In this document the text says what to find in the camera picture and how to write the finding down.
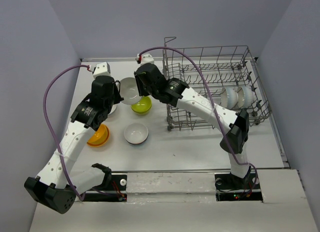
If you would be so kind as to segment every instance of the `white wall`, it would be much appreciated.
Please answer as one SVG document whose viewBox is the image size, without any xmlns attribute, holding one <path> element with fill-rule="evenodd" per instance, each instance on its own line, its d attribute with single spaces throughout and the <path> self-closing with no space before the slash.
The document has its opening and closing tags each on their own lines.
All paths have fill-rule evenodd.
<svg viewBox="0 0 320 232">
<path fill-rule="evenodd" d="M 134 57 L 166 36 L 178 37 L 173 47 L 248 45 L 259 56 L 290 1 L 50 0 L 81 58 Z"/>
<path fill-rule="evenodd" d="M 49 82 L 79 63 L 48 0 L 0 0 L 0 231 L 29 231 L 36 203 L 24 188 L 54 150 L 42 113 Z M 49 117 L 61 135 L 77 71 L 52 88 Z"/>
<path fill-rule="evenodd" d="M 290 165 L 320 228 L 320 0 L 292 0 L 258 60 Z"/>
</svg>

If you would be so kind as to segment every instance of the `dish rack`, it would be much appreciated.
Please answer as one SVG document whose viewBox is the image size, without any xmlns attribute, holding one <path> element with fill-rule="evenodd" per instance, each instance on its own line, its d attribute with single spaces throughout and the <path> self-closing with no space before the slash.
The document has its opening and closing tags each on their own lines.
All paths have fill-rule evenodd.
<svg viewBox="0 0 320 232">
<path fill-rule="evenodd" d="M 176 37 L 165 37 L 164 46 Z M 193 59 L 201 69 L 207 82 L 214 102 L 221 104 L 221 91 L 223 87 L 234 90 L 238 86 L 250 87 L 254 94 L 254 102 L 248 108 L 249 124 L 259 125 L 271 115 L 271 108 L 264 92 L 257 63 L 252 57 L 248 46 L 211 46 L 211 47 L 185 47 L 177 48 Z M 163 74 L 167 79 L 178 78 L 185 81 L 200 95 L 208 98 L 203 81 L 195 67 L 182 55 L 164 49 L 162 51 Z M 168 131 L 173 129 L 202 129 L 215 127 L 200 117 L 186 111 L 167 105 Z M 236 105 L 233 111 L 240 111 Z"/>
</svg>

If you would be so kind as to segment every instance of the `white table surface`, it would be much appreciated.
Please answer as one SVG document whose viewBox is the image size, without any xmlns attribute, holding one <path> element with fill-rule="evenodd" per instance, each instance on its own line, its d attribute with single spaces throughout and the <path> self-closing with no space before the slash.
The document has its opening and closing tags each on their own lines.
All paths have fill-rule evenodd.
<svg viewBox="0 0 320 232">
<path fill-rule="evenodd" d="M 317 232 L 295 170 L 258 174 L 263 203 L 216 201 L 213 173 L 128 173 L 127 202 L 75 202 L 65 214 L 38 204 L 30 232 Z"/>
<path fill-rule="evenodd" d="M 108 61 L 115 80 L 134 77 L 138 64 L 128 61 Z M 97 62 L 83 62 L 96 65 Z M 162 70 L 162 62 L 155 63 Z M 92 74 L 81 68 L 77 79 L 69 117 L 76 106 L 91 91 Z M 85 146 L 75 163 L 72 174 L 100 163 L 113 171 L 206 170 L 229 169 L 228 154 L 219 143 L 222 135 L 217 129 L 193 131 L 167 130 L 166 105 L 152 98 L 152 109 L 145 116 L 136 115 L 129 105 L 120 103 L 104 122 L 110 139 L 100 148 Z M 127 125 L 140 122 L 149 129 L 149 137 L 139 146 L 128 144 L 123 136 Z M 283 168 L 284 164 L 269 120 L 253 126 L 246 143 L 248 159 L 257 168 Z"/>
</svg>

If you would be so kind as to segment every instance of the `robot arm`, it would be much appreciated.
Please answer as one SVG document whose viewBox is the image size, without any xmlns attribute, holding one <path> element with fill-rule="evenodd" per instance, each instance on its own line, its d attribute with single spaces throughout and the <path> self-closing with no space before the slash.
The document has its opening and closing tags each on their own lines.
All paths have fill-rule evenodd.
<svg viewBox="0 0 320 232">
<path fill-rule="evenodd" d="M 143 63 L 134 73 L 134 76 L 141 96 L 151 95 L 164 104 L 170 104 L 191 112 L 220 130 L 210 101 L 198 94 L 184 81 L 178 78 L 167 80 L 158 67 L 150 62 Z M 235 156 L 240 163 L 247 163 L 247 153 L 244 145 L 248 140 L 248 113 L 245 110 L 237 113 L 217 104 L 215 109 Z M 250 172 L 249 165 L 238 165 L 236 163 L 224 139 L 220 142 L 220 146 L 229 153 L 231 174 L 244 179 Z"/>
<path fill-rule="evenodd" d="M 76 107 L 59 144 L 62 154 L 56 149 L 37 176 L 29 177 L 24 183 L 24 187 L 35 201 L 60 214 L 66 213 L 76 198 L 76 193 L 70 188 L 64 174 L 61 157 L 66 171 L 70 173 L 87 141 L 108 117 L 112 106 L 123 100 L 108 68 L 107 63 L 96 66 L 91 93 Z M 71 181 L 79 194 L 82 194 L 93 187 L 107 185 L 111 181 L 111 169 L 94 164 L 71 178 Z"/>
</svg>

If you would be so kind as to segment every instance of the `yellow bowl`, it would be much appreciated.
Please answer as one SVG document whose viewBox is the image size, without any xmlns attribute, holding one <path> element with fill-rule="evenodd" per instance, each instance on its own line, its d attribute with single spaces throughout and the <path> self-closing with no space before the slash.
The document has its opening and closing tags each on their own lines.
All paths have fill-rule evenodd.
<svg viewBox="0 0 320 232">
<path fill-rule="evenodd" d="M 148 96 L 142 97 L 142 99 L 138 103 L 131 105 L 131 109 L 141 116 L 148 114 L 151 107 L 152 101 Z"/>
<path fill-rule="evenodd" d="M 109 137 L 109 128 L 102 123 L 94 135 L 87 141 L 87 144 L 91 147 L 100 147 L 108 141 Z"/>
</svg>

